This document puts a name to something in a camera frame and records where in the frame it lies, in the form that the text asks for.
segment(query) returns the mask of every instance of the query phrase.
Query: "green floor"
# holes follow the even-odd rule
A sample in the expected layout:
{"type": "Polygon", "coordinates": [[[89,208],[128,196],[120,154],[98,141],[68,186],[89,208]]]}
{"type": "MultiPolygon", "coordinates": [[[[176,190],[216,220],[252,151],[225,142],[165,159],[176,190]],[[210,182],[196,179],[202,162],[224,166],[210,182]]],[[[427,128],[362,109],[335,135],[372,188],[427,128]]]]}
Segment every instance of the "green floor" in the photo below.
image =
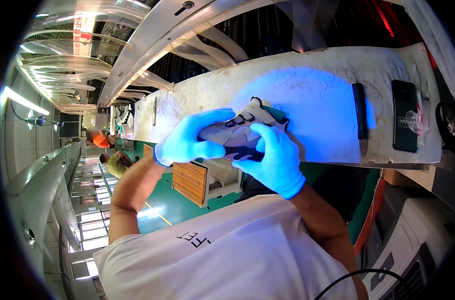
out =
{"type": "MultiPolygon", "coordinates": [[[[134,152],[129,153],[129,156],[139,156],[142,158],[144,144],[154,145],[152,143],[135,141],[134,152]]],[[[316,179],[330,167],[331,165],[328,164],[301,163],[300,170],[306,177],[307,183],[312,185],[316,179]]],[[[364,224],[364,220],[366,219],[378,177],[379,170],[371,169],[371,174],[368,177],[362,201],[357,207],[354,219],[348,225],[352,243],[356,241],[362,225],[364,224]]],[[[162,176],[161,180],[159,180],[149,198],[146,199],[146,203],[153,209],[145,204],[138,215],[139,230],[143,234],[156,231],[169,226],[168,222],[171,224],[177,224],[221,207],[228,206],[238,197],[239,194],[231,193],[219,199],[210,199],[209,208],[211,210],[207,207],[200,208],[198,205],[194,204],[192,201],[188,200],[186,197],[181,195],[181,193],[172,188],[172,174],[166,173],[162,176]]]]}

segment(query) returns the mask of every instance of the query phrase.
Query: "shoe upper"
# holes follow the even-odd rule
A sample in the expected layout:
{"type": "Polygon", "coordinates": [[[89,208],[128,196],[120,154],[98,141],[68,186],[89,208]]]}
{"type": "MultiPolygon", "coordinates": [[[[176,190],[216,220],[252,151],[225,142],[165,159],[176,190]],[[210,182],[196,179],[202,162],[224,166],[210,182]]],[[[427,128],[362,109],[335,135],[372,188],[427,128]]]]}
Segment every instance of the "shoe upper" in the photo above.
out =
{"type": "Polygon", "coordinates": [[[288,119],[285,119],[283,124],[278,123],[267,110],[263,109],[261,100],[253,97],[243,112],[234,119],[205,127],[199,132],[198,137],[219,143],[224,147],[255,148],[260,135],[251,131],[252,123],[275,126],[285,131],[287,121],[288,119]]]}

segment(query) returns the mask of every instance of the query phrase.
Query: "knife handle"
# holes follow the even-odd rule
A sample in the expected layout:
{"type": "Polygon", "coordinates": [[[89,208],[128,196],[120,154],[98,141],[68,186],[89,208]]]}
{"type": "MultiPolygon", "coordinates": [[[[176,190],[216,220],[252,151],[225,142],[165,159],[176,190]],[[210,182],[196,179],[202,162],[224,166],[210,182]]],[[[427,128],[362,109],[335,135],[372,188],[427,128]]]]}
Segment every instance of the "knife handle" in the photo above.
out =
{"type": "Polygon", "coordinates": [[[366,114],[366,98],[364,97],[364,87],[362,83],[354,83],[352,85],[354,93],[354,102],[356,103],[357,115],[357,138],[365,140],[368,138],[368,121],[366,114]]]}

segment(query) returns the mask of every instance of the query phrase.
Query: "blue glove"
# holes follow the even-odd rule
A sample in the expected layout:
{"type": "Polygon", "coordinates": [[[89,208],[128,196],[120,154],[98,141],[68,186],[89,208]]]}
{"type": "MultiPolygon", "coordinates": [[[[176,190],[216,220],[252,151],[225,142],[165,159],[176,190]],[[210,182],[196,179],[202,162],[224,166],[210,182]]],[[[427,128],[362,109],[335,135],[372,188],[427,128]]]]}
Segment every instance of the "blue glove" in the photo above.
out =
{"type": "Polygon", "coordinates": [[[250,174],[284,199],[294,197],[306,178],[299,171],[299,149],[289,137],[276,127],[251,124],[251,130],[261,136],[256,150],[263,152],[262,161],[235,160],[232,166],[250,174]]]}
{"type": "Polygon", "coordinates": [[[154,159],[162,166],[188,163],[197,158],[218,159],[225,155],[224,147],[213,141],[197,141],[199,131],[218,121],[232,119],[236,113],[230,108],[219,108],[189,115],[174,131],[154,147],[154,159]]]}

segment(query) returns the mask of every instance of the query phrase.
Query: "smartphone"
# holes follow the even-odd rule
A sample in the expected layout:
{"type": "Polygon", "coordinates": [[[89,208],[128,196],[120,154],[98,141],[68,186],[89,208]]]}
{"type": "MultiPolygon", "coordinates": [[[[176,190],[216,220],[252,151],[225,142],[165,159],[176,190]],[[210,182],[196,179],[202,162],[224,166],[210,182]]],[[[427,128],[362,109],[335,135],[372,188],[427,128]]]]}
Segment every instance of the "smartphone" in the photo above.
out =
{"type": "Polygon", "coordinates": [[[417,133],[408,127],[406,120],[406,112],[417,112],[416,87],[410,82],[401,80],[393,80],[391,86],[394,103],[392,147],[395,150],[416,153],[417,133]]]}

